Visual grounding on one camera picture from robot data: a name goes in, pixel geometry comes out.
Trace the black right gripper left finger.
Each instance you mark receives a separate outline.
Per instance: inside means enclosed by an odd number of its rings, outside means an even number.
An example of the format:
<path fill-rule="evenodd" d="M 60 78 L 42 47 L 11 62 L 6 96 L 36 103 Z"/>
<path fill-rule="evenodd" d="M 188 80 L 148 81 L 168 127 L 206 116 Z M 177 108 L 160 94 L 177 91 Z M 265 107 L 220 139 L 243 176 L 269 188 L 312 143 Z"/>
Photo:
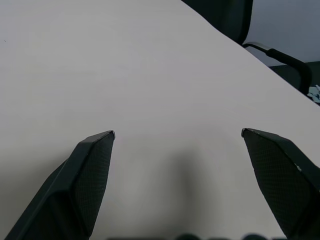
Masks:
<path fill-rule="evenodd" d="M 107 188 L 115 138 L 109 130 L 80 141 L 4 240 L 89 240 Z"/>

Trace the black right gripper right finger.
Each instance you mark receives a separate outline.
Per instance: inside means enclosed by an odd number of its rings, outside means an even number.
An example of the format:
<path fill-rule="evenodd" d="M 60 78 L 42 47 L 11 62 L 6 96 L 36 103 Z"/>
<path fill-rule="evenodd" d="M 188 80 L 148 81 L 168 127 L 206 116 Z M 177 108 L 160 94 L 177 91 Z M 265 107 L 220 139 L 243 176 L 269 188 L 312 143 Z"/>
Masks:
<path fill-rule="evenodd" d="M 320 240 L 320 167 L 291 140 L 244 128 L 255 178 L 272 214 L 290 240 Z"/>

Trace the pale crumpled scraps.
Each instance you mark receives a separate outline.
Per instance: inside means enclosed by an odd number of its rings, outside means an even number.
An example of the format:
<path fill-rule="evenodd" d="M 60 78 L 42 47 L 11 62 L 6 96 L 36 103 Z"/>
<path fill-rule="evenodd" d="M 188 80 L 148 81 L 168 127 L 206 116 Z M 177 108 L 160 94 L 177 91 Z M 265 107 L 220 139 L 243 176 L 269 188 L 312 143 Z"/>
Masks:
<path fill-rule="evenodd" d="M 315 86 L 310 86 L 307 96 L 312 99 L 313 102 L 320 105 L 320 86 L 317 84 Z"/>

